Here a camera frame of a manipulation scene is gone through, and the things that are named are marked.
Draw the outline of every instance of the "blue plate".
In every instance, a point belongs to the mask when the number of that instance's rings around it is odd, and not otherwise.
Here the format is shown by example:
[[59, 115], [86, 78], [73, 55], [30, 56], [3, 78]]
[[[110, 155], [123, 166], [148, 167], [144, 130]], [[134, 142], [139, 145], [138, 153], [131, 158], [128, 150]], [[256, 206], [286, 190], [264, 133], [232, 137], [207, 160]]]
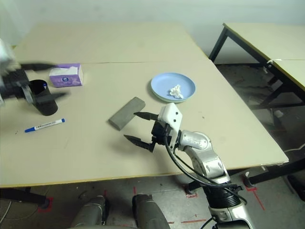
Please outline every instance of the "blue plate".
[[[181, 86], [181, 94], [183, 99], [176, 99], [169, 94], [171, 88], [177, 84]], [[179, 103], [189, 99], [196, 91], [193, 80], [179, 73], [161, 73], [155, 76], [151, 81], [153, 93], [163, 101], [169, 103]]]

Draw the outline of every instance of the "white tissue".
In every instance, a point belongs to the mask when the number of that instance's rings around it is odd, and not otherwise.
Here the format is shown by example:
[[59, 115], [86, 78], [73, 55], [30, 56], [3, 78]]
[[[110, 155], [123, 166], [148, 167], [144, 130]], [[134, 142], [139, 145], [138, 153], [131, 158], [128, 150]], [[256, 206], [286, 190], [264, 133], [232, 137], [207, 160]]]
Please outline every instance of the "white tissue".
[[70, 68], [53, 68], [50, 71], [50, 75], [77, 75], [78, 74], [77, 67], [70, 67]]
[[176, 99], [183, 99], [183, 95], [181, 94], [180, 91], [180, 85], [177, 84], [175, 87], [173, 87], [172, 89], [170, 89], [170, 95], [172, 95], [173, 97], [175, 97]]

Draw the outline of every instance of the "purple tissue box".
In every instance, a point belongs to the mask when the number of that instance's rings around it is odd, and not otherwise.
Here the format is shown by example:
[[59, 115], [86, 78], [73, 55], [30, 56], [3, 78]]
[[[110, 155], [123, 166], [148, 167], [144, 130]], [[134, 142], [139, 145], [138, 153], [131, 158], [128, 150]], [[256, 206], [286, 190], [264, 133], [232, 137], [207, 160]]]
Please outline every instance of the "purple tissue box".
[[83, 73], [80, 63], [58, 64], [50, 71], [54, 87], [82, 86]]

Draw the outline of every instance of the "gray sponge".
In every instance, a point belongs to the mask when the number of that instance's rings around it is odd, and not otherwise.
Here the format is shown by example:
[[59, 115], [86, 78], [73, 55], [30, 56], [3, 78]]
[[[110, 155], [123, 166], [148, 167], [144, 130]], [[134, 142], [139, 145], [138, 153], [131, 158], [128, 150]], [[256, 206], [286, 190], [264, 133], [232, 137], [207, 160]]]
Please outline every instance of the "gray sponge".
[[145, 102], [138, 97], [134, 97], [108, 121], [118, 130], [122, 130], [135, 117], [133, 113], [141, 111], [145, 107]]

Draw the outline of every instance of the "black metal frame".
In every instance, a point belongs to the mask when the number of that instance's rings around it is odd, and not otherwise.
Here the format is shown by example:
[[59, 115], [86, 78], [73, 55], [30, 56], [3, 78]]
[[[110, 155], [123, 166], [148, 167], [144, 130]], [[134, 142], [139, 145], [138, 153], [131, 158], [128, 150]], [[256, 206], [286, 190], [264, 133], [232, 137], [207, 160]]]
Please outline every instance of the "black metal frame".
[[[232, 169], [232, 170], [228, 170], [227, 172], [228, 172], [229, 176], [232, 176], [232, 175], [240, 173], [244, 170], [245, 170], [244, 168]], [[200, 183], [198, 183], [197, 181], [192, 181], [191, 183], [187, 184], [187, 187], [186, 187], [185, 191], [186, 191], [187, 194], [193, 194], [195, 189], [198, 189], [200, 187], [202, 187], [202, 185]]]
[[30, 187], [26, 187], [25, 190], [16, 188], [1, 188], [0, 198], [38, 204], [40, 208], [47, 208], [49, 206], [49, 200], [46, 198], [46, 196], [34, 194], [30, 191]]
[[305, 169], [305, 158], [281, 166], [270, 166], [268, 167], [268, 172], [259, 174], [254, 177], [245, 177], [244, 184], [248, 187], [251, 187], [257, 183], [289, 175], [303, 169]]
[[[210, 56], [209, 59], [211, 61], [215, 61], [219, 51], [221, 50], [224, 42], [227, 37], [231, 38], [235, 43], [237, 43], [240, 47], [242, 47], [246, 52], [248, 52], [251, 56], [253, 56], [261, 65], [265, 66], [269, 61], [261, 54], [259, 54], [256, 50], [250, 47], [247, 43], [245, 43], [242, 39], [240, 39], [233, 32], [224, 27], [221, 32]], [[266, 109], [266, 108], [280, 108], [280, 107], [291, 107], [291, 106], [303, 106], [305, 105], [305, 91], [301, 89], [295, 82], [293, 82], [289, 77], [287, 77], [284, 73], [278, 70], [274, 65], [269, 64], [267, 66], [268, 70], [274, 75], [274, 78], [271, 79], [268, 83], [273, 84], [277, 80], [280, 80], [283, 84], [273, 93], [271, 93], [261, 104], [259, 105], [250, 105], [250, 109]], [[271, 102], [281, 93], [285, 92], [293, 92], [296, 96], [298, 96], [303, 102], [294, 103], [294, 104], [271, 104]]]

